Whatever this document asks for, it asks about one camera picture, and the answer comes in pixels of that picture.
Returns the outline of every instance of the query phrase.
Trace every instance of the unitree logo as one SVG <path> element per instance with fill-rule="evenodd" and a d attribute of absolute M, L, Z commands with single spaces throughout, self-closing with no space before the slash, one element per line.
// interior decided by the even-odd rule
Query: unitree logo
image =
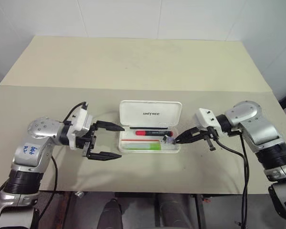
<path fill-rule="evenodd" d="M 154 112 L 143 112 L 143 115 L 160 115 L 160 113 L 154 113 Z"/>

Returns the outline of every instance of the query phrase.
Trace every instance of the handwritten label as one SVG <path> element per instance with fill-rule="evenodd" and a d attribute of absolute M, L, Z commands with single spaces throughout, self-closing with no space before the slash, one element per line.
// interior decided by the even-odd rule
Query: handwritten label
<path fill-rule="evenodd" d="M 38 146 L 38 145 L 34 145 L 34 144 L 31 144 L 31 143 L 26 143 L 23 146 L 23 153 L 24 154 L 29 154 L 29 155 L 35 155 L 36 153 L 39 152 L 39 148 L 40 148 L 40 146 Z"/>

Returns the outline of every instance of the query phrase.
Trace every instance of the plastic case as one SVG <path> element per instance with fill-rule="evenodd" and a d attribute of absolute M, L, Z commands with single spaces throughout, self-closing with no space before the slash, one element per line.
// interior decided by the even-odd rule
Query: plastic case
<path fill-rule="evenodd" d="M 179 123 L 182 104 L 169 101 L 123 100 L 120 103 L 120 122 L 125 131 L 120 132 L 119 150 L 123 153 L 178 153 L 180 145 L 162 141 L 163 136 L 139 136 L 137 130 L 172 131 L 178 136 L 174 127 Z M 159 144 L 161 149 L 129 149 L 131 144 Z"/>

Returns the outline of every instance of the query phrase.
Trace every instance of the beige table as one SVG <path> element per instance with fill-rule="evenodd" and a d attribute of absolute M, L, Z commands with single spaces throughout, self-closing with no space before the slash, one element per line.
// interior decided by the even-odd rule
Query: beige table
<path fill-rule="evenodd" d="M 241 42 L 35 37 L 0 85 L 271 92 Z"/>
<path fill-rule="evenodd" d="M 272 93 L 134 91 L 49 87 L 0 87 L 0 184 L 9 173 L 14 151 L 25 135 L 29 122 L 48 115 L 62 120 L 73 104 L 86 100 L 94 121 L 119 123 L 119 103 L 124 99 L 180 101 L 182 115 L 179 132 L 194 126 L 198 107 L 211 108 L 215 114 L 239 101 L 260 103 L 266 117 L 286 139 L 286 116 Z M 100 130 L 95 151 L 115 151 L 117 135 Z M 241 150 L 238 137 L 223 138 L 231 148 Z M 205 141 L 182 145 L 178 154 L 123 154 L 122 158 L 90 161 L 81 151 L 57 146 L 54 151 L 59 167 L 58 190 L 241 193 L 244 183 L 243 162 L 220 147 L 210 152 Z M 248 150 L 251 179 L 249 193 L 266 193 L 269 185 L 256 156 Z M 53 165 L 42 180 L 41 189 L 52 189 Z"/>
<path fill-rule="evenodd" d="M 254 100 L 286 139 L 286 116 L 240 42 L 160 41 L 35 37 L 0 86 L 0 184 L 31 120 L 62 120 L 79 101 L 89 102 L 94 121 L 119 123 L 121 100 L 165 100 L 183 104 L 177 129 L 194 126 L 197 108 L 222 114 L 242 100 Z M 115 151 L 117 134 L 99 130 L 95 151 Z M 241 150 L 238 138 L 223 138 Z M 269 185 L 248 150 L 249 193 Z M 241 158 L 210 152 L 204 141 L 182 145 L 178 154 L 123 154 L 99 162 L 57 146 L 58 190 L 241 193 Z M 41 189 L 52 189 L 53 166 Z"/>

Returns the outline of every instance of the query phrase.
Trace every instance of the dark floor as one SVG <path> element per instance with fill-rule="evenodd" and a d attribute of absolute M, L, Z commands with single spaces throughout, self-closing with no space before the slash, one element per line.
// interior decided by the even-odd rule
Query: dark floor
<path fill-rule="evenodd" d="M 82 199 L 73 197 L 64 229 L 94 229 L 103 206 L 114 197 L 113 193 L 87 193 Z M 239 229 L 241 196 L 230 195 L 210 198 L 204 203 L 208 229 Z M 124 229 L 155 227 L 152 198 L 118 198 L 123 211 Z M 189 198 L 192 215 L 197 224 L 194 198 Z M 275 212 L 269 195 L 249 195 L 248 228 L 280 229 L 286 221 Z"/>

